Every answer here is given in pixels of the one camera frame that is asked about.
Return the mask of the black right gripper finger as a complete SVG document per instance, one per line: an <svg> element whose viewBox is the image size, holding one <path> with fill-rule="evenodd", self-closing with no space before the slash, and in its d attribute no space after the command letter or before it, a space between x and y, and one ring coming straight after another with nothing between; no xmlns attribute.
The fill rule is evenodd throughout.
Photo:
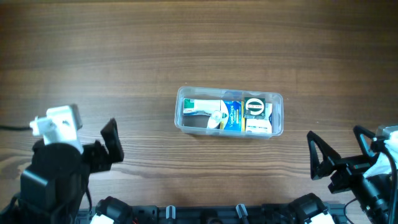
<svg viewBox="0 0 398 224"><path fill-rule="evenodd" d="M353 132L363 155L375 157L376 153L371 150L371 145L366 140L372 140L376 134L360 125L355 126Z"/></svg>
<svg viewBox="0 0 398 224"><path fill-rule="evenodd" d="M310 176L312 180L322 179L333 173L341 156L313 131L307 134L310 151Z"/></svg>

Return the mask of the green Zam-Buk ointment box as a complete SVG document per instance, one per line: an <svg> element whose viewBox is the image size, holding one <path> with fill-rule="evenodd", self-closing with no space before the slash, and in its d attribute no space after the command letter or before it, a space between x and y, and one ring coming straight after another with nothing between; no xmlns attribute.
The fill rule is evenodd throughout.
<svg viewBox="0 0 398 224"><path fill-rule="evenodd" d="M266 100L264 98L245 97L244 117L246 119L264 119L266 117Z"/></svg>

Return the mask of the white green Panadol box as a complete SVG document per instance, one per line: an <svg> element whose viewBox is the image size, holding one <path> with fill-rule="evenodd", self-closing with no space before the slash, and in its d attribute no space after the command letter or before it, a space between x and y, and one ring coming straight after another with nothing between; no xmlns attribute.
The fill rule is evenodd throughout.
<svg viewBox="0 0 398 224"><path fill-rule="evenodd" d="M198 100L185 98L183 101L183 115L185 116L211 116L215 111L219 111L220 109L220 100Z"/></svg>

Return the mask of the blue VapoDrops box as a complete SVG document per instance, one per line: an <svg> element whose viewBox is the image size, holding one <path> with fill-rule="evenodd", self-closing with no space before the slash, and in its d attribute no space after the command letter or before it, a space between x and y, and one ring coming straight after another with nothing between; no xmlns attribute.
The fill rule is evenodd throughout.
<svg viewBox="0 0 398 224"><path fill-rule="evenodd" d="M241 101L221 100L222 119L220 128L228 131L243 131L243 106Z"/></svg>

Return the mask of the clear plastic container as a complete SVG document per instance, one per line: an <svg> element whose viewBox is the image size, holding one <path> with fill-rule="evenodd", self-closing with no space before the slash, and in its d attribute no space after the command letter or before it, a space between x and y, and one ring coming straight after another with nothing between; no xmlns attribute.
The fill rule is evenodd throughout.
<svg viewBox="0 0 398 224"><path fill-rule="evenodd" d="M244 117L244 98L255 97L264 98L266 103L272 103L272 133L249 133L246 132L246 118ZM183 101L185 98L198 100L229 100L241 101L243 106L243 131L228 131L220 128L208 129L207 123L210 116L183 115ZM284 130L284 99L279 93L260 92L260 91L245 91L245 90L227 90L219 88L204 88L194 86L183 86L177 92L177 99L175 105L175 125L181 131L190 134L206 134L217 136L228 136L234 138L261 138L269 139L274 136L279 136Z"/></svg>

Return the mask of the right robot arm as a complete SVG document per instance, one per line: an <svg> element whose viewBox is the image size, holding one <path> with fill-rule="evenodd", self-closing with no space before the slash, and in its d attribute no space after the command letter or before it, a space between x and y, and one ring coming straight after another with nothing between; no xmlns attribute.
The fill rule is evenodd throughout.
<svg viewBox="0 0 398 224"><path fill-rule="evenodd" d="M397 126L353 129L361 154L341 157L313 131L307 134L312 180L329 177L333 194L350 191L371 223L397 223Z"/></svg>

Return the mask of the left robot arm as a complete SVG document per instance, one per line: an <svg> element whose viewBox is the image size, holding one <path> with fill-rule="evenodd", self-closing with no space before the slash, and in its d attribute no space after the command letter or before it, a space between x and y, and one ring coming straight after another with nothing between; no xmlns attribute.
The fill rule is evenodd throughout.
<svg viewBox="0 0 398 224"><path fill-rule="evenodd" d="M31 164L21 174L21 190L1 210L1 223L73 223L83 197L89 197L89 176L109 171L124 159L117 122L101 130L104 143L95 141L79 151L67 143L32 147Z"/></svg>

